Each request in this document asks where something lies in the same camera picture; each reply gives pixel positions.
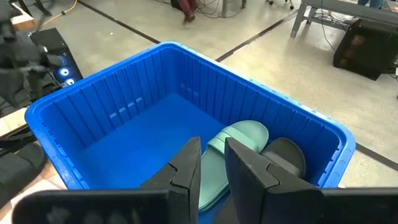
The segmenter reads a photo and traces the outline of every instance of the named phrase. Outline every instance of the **floor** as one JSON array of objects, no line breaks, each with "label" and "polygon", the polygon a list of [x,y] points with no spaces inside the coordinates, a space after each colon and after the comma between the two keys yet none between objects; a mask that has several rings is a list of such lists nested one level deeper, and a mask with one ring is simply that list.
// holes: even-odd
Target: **floor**
[{"label": "floor", "polygon": [[[240,2],[227,1],[228,15],[238,13]],[[298,8],[299,1],[293,2]],[[72,0],[60,1],[52,12],[59,13],[72,4]],[[202,10],[216,10],[211,16],[217,16],[221,5],[216,5],[214,2]],[[34,6],[29,9],[34,16],[39,15]],[[155,0],[81,0],[69,14],[45,28],[60,31],[84,77],[155,44],[120,24],[155,42],[180,42],[347,126],[364,147],[358,146],[341,181],[344,186],[398,185],[398,83],[388,75],[374,82],[334,68],[333,50],[320,24],[303,24],[297,37],[290,38],[292,13],[281,0],[272,6],[264,0],[253,0],[233,17],[211,19],[197,14],[194,23],[183,26],[182,13]],[[267,29],[275,23],[280,25]],[[262,31],[265,34],[256,39],[254,36]],[[343,34],[325,27],[334,48]],[[251,37],[253,42],[229,57],[223,56]]]}]

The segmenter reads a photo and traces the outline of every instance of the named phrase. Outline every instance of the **bin rim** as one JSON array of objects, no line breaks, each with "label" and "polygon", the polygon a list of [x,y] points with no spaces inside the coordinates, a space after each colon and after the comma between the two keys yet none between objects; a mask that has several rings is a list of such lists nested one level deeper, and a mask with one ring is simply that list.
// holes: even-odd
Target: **bin rim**
[{"label": "bin rim", "polygon": [[101,74],[104,73],[109,73],[117,70],[118,68],[124,67],[127,64],[131,64],[134,59],[140,60],[142,57],[145,57],[146,55],[150,55],[154,50],[156,49],[165,49],[165,48],[173,48],[173,49],[183,49],[186,52],[191,53],[192,55],[195,55],[196,57],[199,57],[200,59],[204,60],[204,63],[207,63],[209,67],[218,67],[221,68],[224,72],[226,72],[228,75],[235,75],[237,76],[237,82],[245,82],[248,81],[250,84],[250,87],[255,88],[256,90],[264,89],[265,91],[269,92],[272,95],[278,96],[278,100],[284,100],[286,101],[287,105],[295,108],[297,111],[306,111],[308,112],[308,117],[311,117],[311,119],[314,119],[315,121],[324,121],[325,123],[328,123],[329,126],[327,126],[328,129],[332,130],[334,133],[336,133],[339,138],[340,137],[345,137],[345,144],[342,145],[342,142],[340,141],[340,144],[338,146],[338,150],[335,151],[335,153],[338,153],[339,155],[335,159],[335,162],[333,164],[333,167],[331,168],[331,171],[328,173],[328,176],[326,177],[325,181],[323,182],[322,185],[319,187],[326,187],[326,188],[335,188],[338,186],[347,166],[354,154],[354,150],[356,148],[356,141],[348,128],[346,128],[343,124],[340,122],[337,122],[331,117],[327,117],[324,114],[321,114],[313,109],[310,109],[309,107],[289,98],[288,96],[285,96],[282,93],[279,93],[278,91],[275,91],[268,86],[263,85],[262,83],[259,83],[251,78],[247,78],[244,75],[242,75],[239,72],[235,72],[234,70],[228,68],[227,66],[216,62],[215,60],[204,56],[201,53],[196,52],[195,50],[192,50],[178,42],[162,42],[157,45],[154,45],[152,47],[149,47],[146,50],[143,50],[142,52],[139,52],[138,54],[132,55],[114,65],[111,65],[99,72],[96,72],[92,75],[90,75],[87,78],[84,78],[72,86],[68,86],[66,88],[63,88],[61,90],[58,90],[56,92],[53,92],[35,102],[33,102],[28,109],[25,112],[25,121],[27,122],[28,126],[31,128],[32,132],[36,136],[36,138],[39,140],[39,143],[42,145],[43,148],[45,148],[45,152],[48,155],[49,159],[52,161],[54,167],[56,168],[57,172],[59,175],[62,177],[65,185],[67,186],[68,189],[89,189],[89,186],[79,179],[78,177],[81,175],[78,173],[76,169],[71,170],[69,167],[67,167],[65,164],[68,164],[68,162],[65,158],[65,153],[64,155],[59,155],[57,151],[62,152],[62,148],[58,145],[56,145],[55,141],[53,141],[53,137],[50,135],[50,133],[46,130],[44,124],[42,124],[40,118],[36,116],[37,114],[40,114],[40,111],[42,108],[50,103],[53,103],[53,100],[56,98],[59,98],[62,95],[67,95],[68,93],[72,93],[74,91],[79,91],[80,86],[85,86],[89,85],[89,83],[93,83],[99,79],[102,78]]}]

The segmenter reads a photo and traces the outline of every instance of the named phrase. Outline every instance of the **black box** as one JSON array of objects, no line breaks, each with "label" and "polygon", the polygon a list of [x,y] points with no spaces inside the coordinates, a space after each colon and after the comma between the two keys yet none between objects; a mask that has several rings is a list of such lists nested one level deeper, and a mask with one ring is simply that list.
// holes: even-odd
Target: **black box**
[{"label": "black box", "polygon": [[397,27],[359,19],[338,46],[333,66],[377,80],[397,54]]},{"label": "black box", "polygon": [[30,39],[35,45],[44,46],[49,54],[60,56],[63,66],[59,70],[53,71],[58,82],[72,85],[83,79],[68,44],[56,28],[34,32]]}]

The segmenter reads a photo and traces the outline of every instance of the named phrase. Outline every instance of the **slipper strap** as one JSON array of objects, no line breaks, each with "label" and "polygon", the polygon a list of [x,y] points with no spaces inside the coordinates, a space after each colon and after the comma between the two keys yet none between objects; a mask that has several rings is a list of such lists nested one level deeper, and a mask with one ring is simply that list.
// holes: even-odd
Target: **slipper strap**
[{"label": "slipper strap", "polygon": [[277,164],[280,167],[283,167],[285,170],[290,172],[291,174],[295,175],[296,177],[300,177],[300,170],[299,168],[295,167],[292,163],[281,157],[280,155],[274,153],[274,152],[266,152],[264,153],[264,156],[266,156],[268,159],[270,159],[272,162]]},{"label": "slipper strap", "polygon": [[225,147],[225,139],[226,138],[235,138],[240,143],[244,144],[249,149],[259,152],[260,149],[258,145],[245,134],[240,132],[234,127],[228,126],[225,127],[222,131],[220,131],[212,140],[210,140],[207,144],[213,148],[215,148],[220,153],[224,154]]}]

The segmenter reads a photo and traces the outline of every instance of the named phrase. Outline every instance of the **mint green slipper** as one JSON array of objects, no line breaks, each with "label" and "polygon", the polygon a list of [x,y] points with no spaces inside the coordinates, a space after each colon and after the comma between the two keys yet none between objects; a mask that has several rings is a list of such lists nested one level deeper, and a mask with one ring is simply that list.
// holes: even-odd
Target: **mint green slipper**
[{"label": "mint green slipper", "polygon": [[257,121],[240,121],[225,127],[206,145],[201,156],[199,211],[211,208],[229,188],[224,161],[225,138],[235,138],[260,153],[267,144],[268,130]]}]

